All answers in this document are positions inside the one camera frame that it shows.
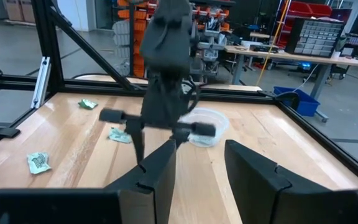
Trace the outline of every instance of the wooden table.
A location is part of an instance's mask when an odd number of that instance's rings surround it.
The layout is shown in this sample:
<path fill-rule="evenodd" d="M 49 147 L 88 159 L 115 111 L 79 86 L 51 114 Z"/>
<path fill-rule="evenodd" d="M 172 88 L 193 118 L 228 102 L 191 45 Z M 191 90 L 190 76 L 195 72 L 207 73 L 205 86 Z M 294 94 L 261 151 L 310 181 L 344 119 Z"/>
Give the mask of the wooden table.
<path fill-rule="evenodd" d="M 250 40 L 251 41 L 258 41 L 258 39 L 270 39 L 270 35 L 267 34 L 261 34 L 258 32 L 251 32 L 249 34 Z M 252 71 L 255 71 L 255 69 L 252 67 L 252 61 L 254 60 L 253 57 L 249 58 L 249 62 L 248 62 L 248 68 L 251 69 Z"/>
<path fill-rule="evenodd" d="M 257 57 L 263 57 L 265 58 L 269 53 L 267 52 L 254 52 L 251 51 L 245 47 L 240 46 L 226 46 L 225 51 L 229 53 L 238 54 L 237 57 L 237 63 L 236 67 L 234 69 L 234 76 L 232 79 L 233 85 L 238 85 L 242 73 L 242 67 L 244 65 L 244 56 L 257 56 Z M 302 56 L 302 55 L 294 55 L 294 54 L 288 54 L 286 52 L 280 52 L 276 54 L 270 54 L 270 58 L 275 59 L 287 59 L 287 60 L 296 60 L 300 62 L 313 62 L 318 63 L 320 68 L 320 72 L 318 74 L 317 80 L 314 83 L 314 87 L 310 93 L 310 96 L 314 99 L 318 99 L 321 93 L 321 90 L 323 89 L 323 86 L 325 84 L 325 81 L 327 80 L 329 74 L 331 73 L 331 65 L 350 65 L 350 66 L 357 66 L 358 67 L 358 60 L 356 59 L 348 59 L 345 57 L 339 57 L 336 59 L 333 58 L 321 58 L 321 57 L 310 57 L 310 56 Z M 325 123 L 328 120 L 328 117 L 320 112 L 316 112 L 317 115 L 319 115 L 322 118 L 322 121 Z"/>
<path fill-rule="evenodd" d="M 249 36 L 251 37 L 251 40 L 252 39 L 258 39 L 258 38 L 261 38 L 261 39 L 269 39 L 270 38 L 270 35 L 261 34 L 261 33 L 258 33 L 258 32 L 251 32 L 249 34 Z"/>
<path fill-rule="evenodd" d="M 84 98 L 99 106 L 79 108 Z M 18 127 L 18 137 L 0 141 L 0 188 L 94 188 L 116 180 L 136 165 L 135 152 L 131 144 L 108 140 L 111 127 L 124 127 L 99 122 L 99 112 L 108 107 L 139 114 L 141 103 L 142 98 L 56 94 Z M 241 223 L 227 180 L 226 139 L 329 189 L 358 189 L 358 178 L 276 106 L 209 101 L 198 106 L 224 113 L 231 124 L 215 147 L 180 146 L 170 223 Z M 170 135 L 146 128 L 145 156 Z M 33 152 L 47 152 L 52 170 L 30 174 L 26 155 Z"/>

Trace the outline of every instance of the black box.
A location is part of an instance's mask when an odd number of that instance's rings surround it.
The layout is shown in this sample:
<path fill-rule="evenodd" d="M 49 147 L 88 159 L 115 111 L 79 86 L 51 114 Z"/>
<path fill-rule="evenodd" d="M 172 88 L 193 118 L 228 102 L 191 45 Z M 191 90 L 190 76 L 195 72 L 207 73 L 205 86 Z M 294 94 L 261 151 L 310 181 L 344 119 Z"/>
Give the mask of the black box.
<path fill-rule="evenodd" d="M 331 58 L 344 26 L 343 22 L 296 18 L 285 51 Z"/>

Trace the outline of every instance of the black metal frame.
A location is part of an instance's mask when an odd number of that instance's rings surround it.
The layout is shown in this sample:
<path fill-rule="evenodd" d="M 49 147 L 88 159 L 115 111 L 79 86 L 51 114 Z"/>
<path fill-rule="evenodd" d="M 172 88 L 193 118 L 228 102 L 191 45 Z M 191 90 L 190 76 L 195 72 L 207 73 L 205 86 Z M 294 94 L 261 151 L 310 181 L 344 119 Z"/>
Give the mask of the black metal frame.
<path fill-rule="evenodd" d="M 48 83 L 49 98 L 58 92 L 133 97 L 144 96 L 144 89 L 147 85 L 133 85 L 126 78 L 120 76 L 118 72 L 115 71 L 115 69 L 71 27 L 70 23 L 59 14 L 59 10 L 54 8 L 51 0 L 32 1 L 32 5 L 34 8 L 37 31 L 39 33 L 42 55 L 44 57 L 50 57 L 52 61 L 52 71 Z M 55 26 L 59 26 L 62 31 L 66 32 L 66 34 L 68 34 L 96 63 L 98 63 L 110 76 L 112 76 L 117 83 L 65 80 L 62 72 L 62 63 L 58 49 Z M 0 88 L 3 89 L 34 90 L 35 83 L 36 79 L 32 77 L 11 75 L 0 76 Z M 277 101 L 275 98 L 266 96 L 266 94 L 263 94 L 262 92 L 202 89 L 200 100 L 276 105 L 313 139 L 318 141 L 326 150 L 328 150 L 348 169 L 358 176 L 357 159 L 352 157 L 322 132 L 318 131 L 309 122 L 303 119 L 295 110 L 291 109 L 287 105 L 284 105 L 282 102 Z M 33 112 L 34 110 L 26 112 L 17 121 L 12 123 L 11 127 L 18 127 L 18 125 L 23 122 L 23 120 L 28 118 Z"/>

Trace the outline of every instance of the cardboard box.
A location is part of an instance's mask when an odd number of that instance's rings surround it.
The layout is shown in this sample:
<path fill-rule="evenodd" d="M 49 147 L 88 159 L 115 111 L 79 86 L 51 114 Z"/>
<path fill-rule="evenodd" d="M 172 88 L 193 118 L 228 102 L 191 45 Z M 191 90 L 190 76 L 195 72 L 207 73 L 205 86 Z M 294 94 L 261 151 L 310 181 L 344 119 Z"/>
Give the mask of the cardboard box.
<path fill-rule="evenodd" d="M 9 19 L 12 21 L 23 21 L 22 5 L 20 0 L 5 0 Z"/>
<path fill-rule="evenodd" d="M 23 17 L 26 22 L 35 23 L 34 12 L 32 10 L 31 0 L 21 0 Z"/>

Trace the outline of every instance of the white wall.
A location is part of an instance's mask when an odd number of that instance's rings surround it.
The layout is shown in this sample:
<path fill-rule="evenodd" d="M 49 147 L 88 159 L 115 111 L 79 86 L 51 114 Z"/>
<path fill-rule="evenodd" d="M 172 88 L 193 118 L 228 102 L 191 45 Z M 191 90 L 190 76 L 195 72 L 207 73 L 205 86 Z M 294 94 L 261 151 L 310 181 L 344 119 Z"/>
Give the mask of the white wall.
<path fill-rule="evenodd" d="M 94 0 L 58 0 L 58 6 L 75 30 L 91 31 L 96 28 Z"/>

